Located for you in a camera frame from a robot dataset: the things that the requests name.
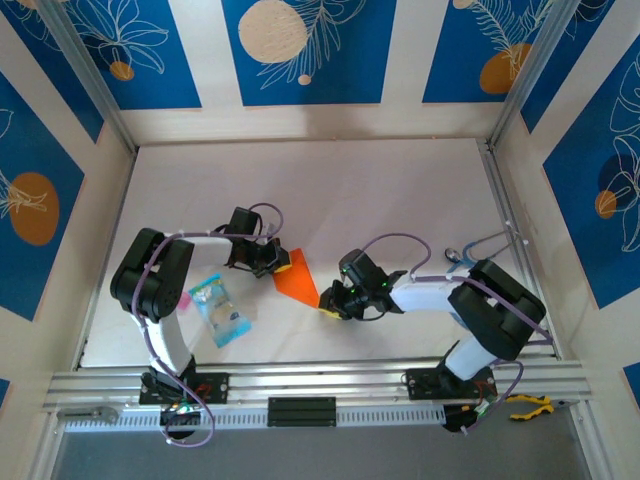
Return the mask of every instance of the clear plastic packet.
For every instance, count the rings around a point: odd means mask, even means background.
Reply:
[[[218,348],[251,330],[249,319],[231,302],[220,274],[193,287],[189,295]]]

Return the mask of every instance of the yellow pliers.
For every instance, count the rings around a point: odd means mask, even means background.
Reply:
[[[532,418],[537,417],[538,415],[542,415],[543,413],[553,413],[558,408],[566,408],[578,403],[577,401],[572,400],[551,400],[551,398],[546,395],[542,397],[532,397],[531,395],[509,395],[506,402],[529,402],[540,405],[539,408],[535,409],[531,413],[527,413],[525,415],[511,415],[509,419],[516,422],[526,422],[527,420],[531,420]]]

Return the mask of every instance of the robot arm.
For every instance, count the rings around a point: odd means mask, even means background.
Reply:
[[[152,359],[155,374],[162,375],[158,360],[178,377],[195,369],[193,357],[182,337],[176,307],[192,267],[209,265],[239,268],[242,264],[256,278],[283,270],[290,265],[289,254],[280,246],[278,238],[260,243],[245,238],[254,235],[260,215],[237,207],[228,224],[216,230],[230,238],[199,237],[188,241],[171,241],[157,258],[152,271],[142,285],[138,312],[146,323],[149,338],[157,359]],[[167,237],[150,228],[142,229],[118,267],[111,281],[111,296],[126,312],[132,313],[133,294],[142,273],[155,250]]]
[[[362,250],[345,255],[339,267],[342,279],[335,280],[320,297],[320,308],[330,315],[343,320],[364,320],[368,307],[383,315],[444,311],[470,331],[467,338],[452,347],[437,369],[440,380],[444,377],[451,380],[446,382],[447,388],[436,389],[439,395],[445,395],[440,398],[460,398],[461,390],[467,390],[465,383],[497,359],[514,360],[533,333],[533,328],[511,310],[494,303],[486,290],[500,296],[536,325],[546,315],[542,302],[491,260],[481,260],[469,271],[469,283],[457,285],[446,281],[446,277],[436,277],[439,281],[427,283],[418,278],[395,288],[406,272],[387,275]],[[352,284],[349,287],[343,283],[345,277]],[[478,284],[488,288],[478,288]]]

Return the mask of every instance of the orange object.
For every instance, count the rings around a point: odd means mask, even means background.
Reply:
[[[291,258],[291,268],[273,274],[276,290],[305,305],[318,308],[320,295],[316,290],[316,284],[313,282],[302,249],[292,250],[289,252],[289,257]]]

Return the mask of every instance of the white tabletop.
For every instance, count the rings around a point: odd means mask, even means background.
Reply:
[[[143,147],[138,155],[82,365],[148,364],[131,317],[109,283],[138,231],[203,231],[226,223],[236,206],[272,202],[285,215],[279,234],[305,252],[318,292],[338,278],[338,260],[371,238],[407,232],[424,238],[442,274],[443,252],[503,228],[475,140],[271,142]],[[277,217],[260,210],[266,221]],[[483,248],[504,245],[504,237]],[[409,269],[424,247],[382,240],[368,250],[387,273]],[[509,251],[496,261],[515,275]],[[295,362],[442,355],[464,330],[445,313],[388,314],[341,321],[276,292],[267,276],[210,267],[191,271],[185,290],[220,272],[253,327],[218,349],[194,308],[180,316],[198,363]]]

